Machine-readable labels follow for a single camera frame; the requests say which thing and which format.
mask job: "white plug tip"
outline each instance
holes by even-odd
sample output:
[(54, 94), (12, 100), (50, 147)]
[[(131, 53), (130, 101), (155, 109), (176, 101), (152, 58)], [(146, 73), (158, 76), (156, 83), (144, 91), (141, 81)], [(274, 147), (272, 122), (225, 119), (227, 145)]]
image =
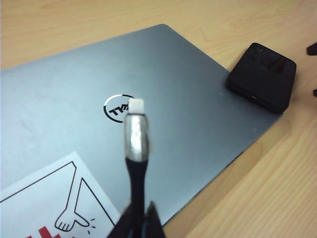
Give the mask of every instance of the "white plug tip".
[(129, 99), (129, 114), (144, 114), (143, 99)]

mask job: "cartoon drawing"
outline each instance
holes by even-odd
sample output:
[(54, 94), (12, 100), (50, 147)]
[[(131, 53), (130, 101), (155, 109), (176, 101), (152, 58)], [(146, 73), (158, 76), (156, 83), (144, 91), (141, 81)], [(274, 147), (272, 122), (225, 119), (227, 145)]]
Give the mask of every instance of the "cartoon drawing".
[(2, 190), (0, 209), (4, 238), (106, 237), (120, 217), (76, 152)]
[(75, 167), (75, 171), (67, 198), (66, 207), (55, 222), (55, 227), (64, 232), (68, 232), (73, 229), (75, 222), (77, 222), (82, 227), (89, 226), (89, 222), (81, 215), (76, 213), (77, 200), (82, 178), (78, 176), (78, 173), (76, 172), (76, 166), (74, 164), (73, 166)]

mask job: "desk surface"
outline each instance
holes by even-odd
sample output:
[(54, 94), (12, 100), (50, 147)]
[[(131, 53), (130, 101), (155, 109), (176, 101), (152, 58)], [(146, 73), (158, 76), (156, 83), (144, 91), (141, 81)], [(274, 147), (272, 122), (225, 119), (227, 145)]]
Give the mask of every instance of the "desk surface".
[(166, 23), (231, 70), (252, 42), (297, 63), (290, 107), (164, 229), (167, 237), (317, 237), (315, 0), (2, 0), (1, 68)]

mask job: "laptop lid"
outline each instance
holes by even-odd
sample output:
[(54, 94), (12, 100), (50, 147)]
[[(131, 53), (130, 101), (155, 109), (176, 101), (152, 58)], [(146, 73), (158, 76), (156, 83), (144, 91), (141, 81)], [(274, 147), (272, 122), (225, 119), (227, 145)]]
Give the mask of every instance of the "laptop lid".
[(228, 71), (162, 24), (1, 71), (1, 188), (76, 151), (122, 212), (129, 97), (153, 152), (146, 205), (165, 223), (279, 117), (225, 87)]

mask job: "dell logo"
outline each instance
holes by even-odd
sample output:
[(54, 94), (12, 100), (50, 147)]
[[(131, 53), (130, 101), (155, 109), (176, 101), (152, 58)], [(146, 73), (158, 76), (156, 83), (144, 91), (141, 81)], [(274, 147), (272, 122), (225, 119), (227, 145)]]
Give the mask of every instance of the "dell logo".
[(117, 94), (109, 97), (104, 103), (104, 113), (112, 121), (122, 123), (124, 115), (129, 110), (129, 98), (134, 98), (127, 94)]

